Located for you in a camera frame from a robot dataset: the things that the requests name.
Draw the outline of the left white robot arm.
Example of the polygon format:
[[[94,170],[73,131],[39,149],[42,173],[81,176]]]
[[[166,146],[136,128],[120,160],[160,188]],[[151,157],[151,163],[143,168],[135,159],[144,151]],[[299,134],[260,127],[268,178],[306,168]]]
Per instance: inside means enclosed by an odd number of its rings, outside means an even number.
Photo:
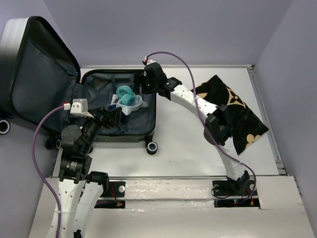
[[[119,127],[121,108],[98,108],[87,112],[82,126],[71,124],[61,133],[63,149],[58,173],[58,201],[49,238],[82,238],[100,196],[109,192],[109,177],[92,172],[89,156],[102,127]]]

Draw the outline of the black towel with tan flowers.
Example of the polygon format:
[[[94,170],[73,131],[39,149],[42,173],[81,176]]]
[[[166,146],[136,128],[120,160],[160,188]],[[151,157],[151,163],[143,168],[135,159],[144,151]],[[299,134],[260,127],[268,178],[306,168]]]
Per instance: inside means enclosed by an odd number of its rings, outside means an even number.
[[[227,106],[233,126],[233,144],[238,155],[269,131],[240,96],[217,75],[197,86],[195,90],[200,98],[217,106]]]

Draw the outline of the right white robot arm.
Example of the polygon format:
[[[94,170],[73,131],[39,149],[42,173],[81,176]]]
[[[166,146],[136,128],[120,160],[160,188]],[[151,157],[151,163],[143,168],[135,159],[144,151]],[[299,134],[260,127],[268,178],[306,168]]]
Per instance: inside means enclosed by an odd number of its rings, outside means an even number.
[[[197,116],[204,127],[205,139],[217,149],[226,171],[227,185],[231,193],[240,194],[246,189],[250,175],[242,162],[233,158],[224,146],[232,140],[232,122],[225,105],[214,105],[196,96],[178,79],[168,78],[161,65],[152,59],[143,60],[144,73],[141,79],[145,94],[157,93],[177,103]]]

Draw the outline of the teal cat-ear headphones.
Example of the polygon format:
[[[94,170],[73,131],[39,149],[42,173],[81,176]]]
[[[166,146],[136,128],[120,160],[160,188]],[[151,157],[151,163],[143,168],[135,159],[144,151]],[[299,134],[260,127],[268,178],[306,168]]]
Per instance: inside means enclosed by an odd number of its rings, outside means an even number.
[[[130,115],[141,108],[147,108],[149,105],[143,100],[141,95],[135,94],[132,89],[127,86],[119,86],[116,90],[118,102],[115,104],[117,108],[121,108],[121,112],[126,116]]]

